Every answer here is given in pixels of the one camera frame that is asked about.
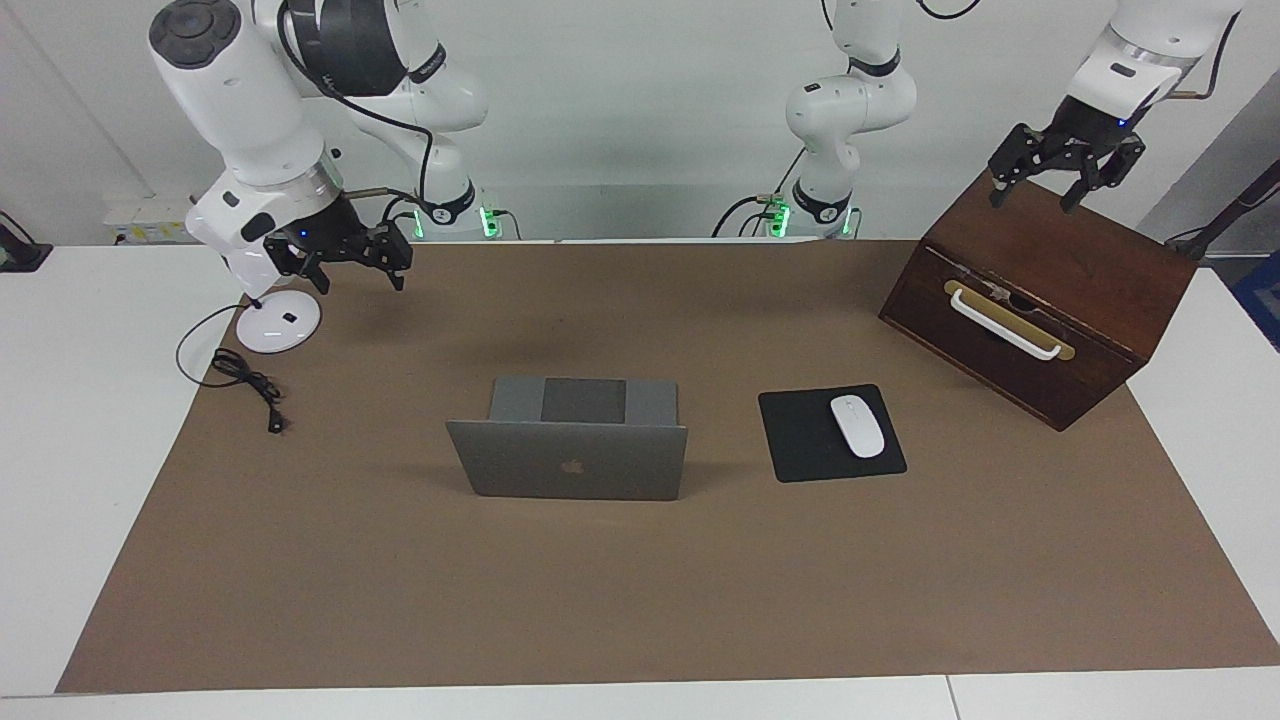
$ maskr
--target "wooden box lid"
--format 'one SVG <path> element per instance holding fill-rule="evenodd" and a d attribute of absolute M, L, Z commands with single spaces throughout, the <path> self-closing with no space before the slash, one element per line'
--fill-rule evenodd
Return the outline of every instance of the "wooden box lid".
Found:
<path fill-rule="evenodd" d="M 1059 196 L 1023 183 L 991 206 L 983 173 L 925 233 L 974 273 L 1064 320 L 1149 359 L 1196 263 L 1092 210 L 1062 213 Z"/>

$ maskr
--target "white table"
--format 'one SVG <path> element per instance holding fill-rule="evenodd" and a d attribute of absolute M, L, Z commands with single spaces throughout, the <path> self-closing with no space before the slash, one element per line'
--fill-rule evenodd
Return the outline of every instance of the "white table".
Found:
<path fill-rule="evenodd" d="M 1280 717 L 1280 669 L 541 688 L 41 697 L 54 691 L 196 387 L 178 337 L 234 302 L 204 247 L 63 247 L 0 275 L 0 720 L 60 717 Z M 227 320 L 192 338 L 204 366 Z M 1280 355 L 1202 270 L 1134 395 L 1272 633 Z"/>

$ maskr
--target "silver laptop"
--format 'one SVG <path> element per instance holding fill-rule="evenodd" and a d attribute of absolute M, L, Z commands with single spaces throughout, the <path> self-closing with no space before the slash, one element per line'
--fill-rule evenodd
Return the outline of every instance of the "silver laptop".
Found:
<path fill-rule="evenodd" d="M 479 495 L 677 500 L 687 428 L 676 383 L 502 377 L 488 420 L 449 420 Z"/>

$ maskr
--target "black mouse pad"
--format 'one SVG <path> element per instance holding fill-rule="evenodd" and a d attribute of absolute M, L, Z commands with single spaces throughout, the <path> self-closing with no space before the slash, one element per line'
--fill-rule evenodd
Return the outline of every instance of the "black mouse pad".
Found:
<path fill-rule="evenodd" d="M 870 406 L 884 433 L 884 452 L 863 459 L 849 450 L 831 411 L 831 401 L 845 395 L 856 395 Z M 876 386 L 765 392 L 759 400 L 773 474 L 780 482 L 836 480 L 906 471 L 902 446 Z"/>

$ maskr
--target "dark brown wooden box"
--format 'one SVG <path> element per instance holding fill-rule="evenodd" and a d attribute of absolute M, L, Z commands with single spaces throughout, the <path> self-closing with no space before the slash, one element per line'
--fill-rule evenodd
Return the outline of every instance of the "dark brown wooden box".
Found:
<path fill-rule="evenodd" d="M 991 188 L 929 229 L 881 318 L 1064 430 L 1151 360 L 1196 264 L 1034 183 L 998 210 Z"/>

